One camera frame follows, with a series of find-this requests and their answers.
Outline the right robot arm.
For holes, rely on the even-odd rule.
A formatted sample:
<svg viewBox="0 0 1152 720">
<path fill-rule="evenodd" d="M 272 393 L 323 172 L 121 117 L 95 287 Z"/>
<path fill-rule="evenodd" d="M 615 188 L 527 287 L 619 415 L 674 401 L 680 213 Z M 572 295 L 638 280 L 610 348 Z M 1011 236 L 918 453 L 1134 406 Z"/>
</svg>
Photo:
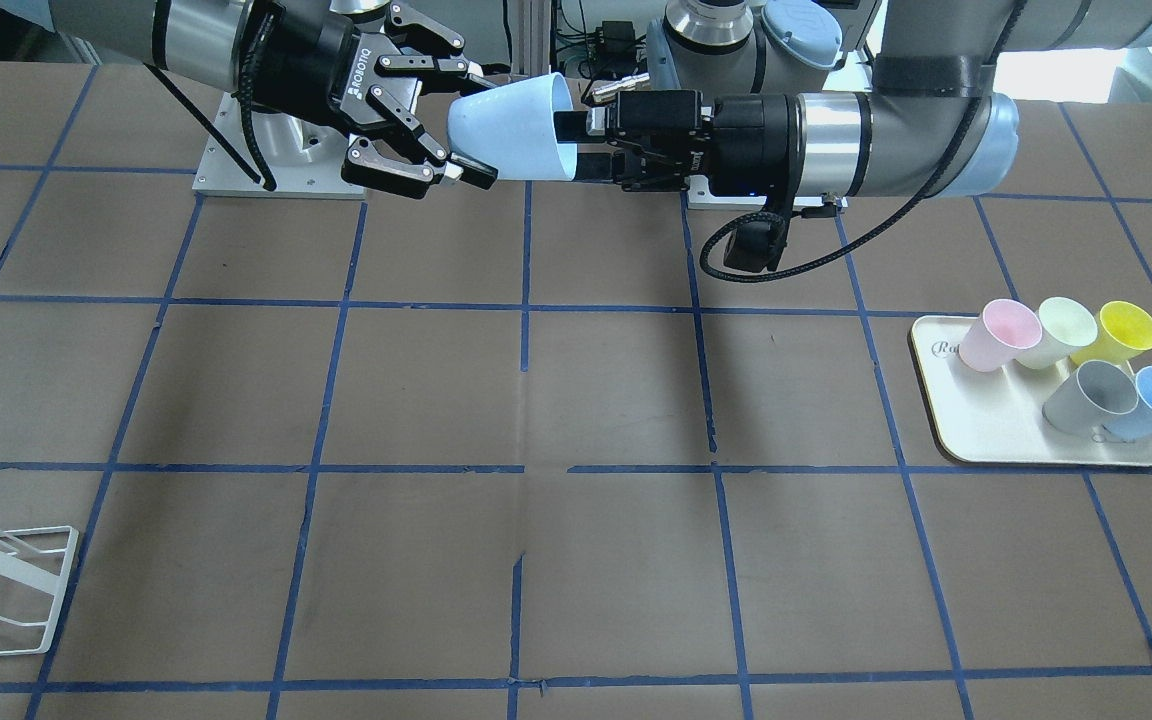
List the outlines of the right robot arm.
<svg viewBox="0 0 1152 720">
<path fill-rule="evenodd" d="M 435 141 L 416 118 L 424 94 L 488 91 L 461 33 L 407 1 L 338 12 L 329 1 L 6 1 L 51 32 L 141 60 L 162 85 L 170 74 L 219 88 L 238 105 L 247 152 L 221 146 L 262 191 L 278 181 L 259 145 L 256 111 L 332 129 L 348 143 L 348 184 L 422 199 L 462 181 L 492 187 L 500 172 Z"/>
</svg>

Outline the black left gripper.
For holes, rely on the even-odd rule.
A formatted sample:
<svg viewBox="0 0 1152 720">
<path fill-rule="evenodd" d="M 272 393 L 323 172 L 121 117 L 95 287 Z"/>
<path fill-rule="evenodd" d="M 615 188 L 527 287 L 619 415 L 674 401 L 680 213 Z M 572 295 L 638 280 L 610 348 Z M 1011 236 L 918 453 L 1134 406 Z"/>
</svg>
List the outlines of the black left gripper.
<svg viewBox="0 0 1152 720">
<path fill-rule="evenodd" d="M 713 195 L 794 195 L 803 182 L 803 111 L 794 94 L 694 90 L 617 94 L 609 109 L 554 111 L 558 143 L 605 143 L 577 152 L 573 182 L 627 192 L 682 190 L 694 176 Z"/>
</svg>

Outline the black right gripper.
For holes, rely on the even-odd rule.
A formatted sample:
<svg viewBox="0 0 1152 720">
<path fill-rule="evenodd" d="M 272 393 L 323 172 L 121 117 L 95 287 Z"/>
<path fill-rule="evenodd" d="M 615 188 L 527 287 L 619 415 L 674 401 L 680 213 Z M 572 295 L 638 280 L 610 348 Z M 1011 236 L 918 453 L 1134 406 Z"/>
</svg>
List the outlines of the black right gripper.
<svg viewBox="0 0 1152 720">
<path fill-rule="evenodd" d="M 410 3 L 346 1 L 344 9 L 333 10 L 329 1 L 256 1 L 255 109 L 349 136 L 340 164 L 347 184 L 407 199 L 424 199 L 430 188 L 456 182 L 488 190 L 498 169 L 435 141 L 389 88 L 346 86 L 366 38 L 396 46 L 379 51 L 379 76 L 419 79 L 424 91 L 486 91 L 497 88 L 494 78 L 511 82 L 511 68 L 467 58 L 465 37 Z"/>
</svg>

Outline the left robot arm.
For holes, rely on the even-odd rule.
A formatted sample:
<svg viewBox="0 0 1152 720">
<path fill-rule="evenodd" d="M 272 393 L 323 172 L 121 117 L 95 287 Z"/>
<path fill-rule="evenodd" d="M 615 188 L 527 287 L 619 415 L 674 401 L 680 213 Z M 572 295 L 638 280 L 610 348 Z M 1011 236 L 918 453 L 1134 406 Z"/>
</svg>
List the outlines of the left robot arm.
<svg viewBox="0 0 1152 720">
<path fill-rule="evenodd" d="M 988 192 L 1020 145 L 995 90 L 1005 53 L 1152 46 L 1152 1 L 890 1 L 867 88 L 829 91 L 846 15 L 873 1 L 669 1 L 646 33 L 647 88 L 611 86 L 589 118 L 558 118 L 579 181 L 684 190 L 768 209 L 836 197 Z"/>
</svg>

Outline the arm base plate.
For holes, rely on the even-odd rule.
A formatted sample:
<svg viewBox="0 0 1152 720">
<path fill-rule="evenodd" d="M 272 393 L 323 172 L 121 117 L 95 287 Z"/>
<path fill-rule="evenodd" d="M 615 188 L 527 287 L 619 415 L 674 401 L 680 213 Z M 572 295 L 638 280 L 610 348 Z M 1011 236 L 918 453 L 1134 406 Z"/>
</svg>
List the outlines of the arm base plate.
<svg viewBox="0 0 1152 720">
<path fill-rule="evenodd" d="M 275 191 L 265 191 L 259 182 L 248 179 L 214 138 L 206 141 L 202 152 L 194 191 L 234 199 L 366 199 L 364 187 L 340 179 L 340 167 L 348 149 L 348 137 L 342 132 L 264 111 L 253 113 L 253 132 L 262 156 L 274 174 Z"/>
<path fill-rule="evenodd" d="M 687 205 L 689 209 L 696 210 L 712 210 L 712 211 L 742 211 L 742 213 L 749 213 L 749 211 L 756 211 L 763 209 L 767 197 L 755 195 L 755 196 L 721 196 L 710 191 L 708 184 L 704 184 L 703 177 L 692 179 L 689 190 L 685 191 Z M 794 209 L 820 209 L 826 204 L 827 199 L 833 199 L 832 196 L 826 197 L 823 195 L 817 196 L 797 196 L 794 199 Z M 849 206 L 849 199 L 833 199 L 838 205 L 840 211 Z"/>
</svg>

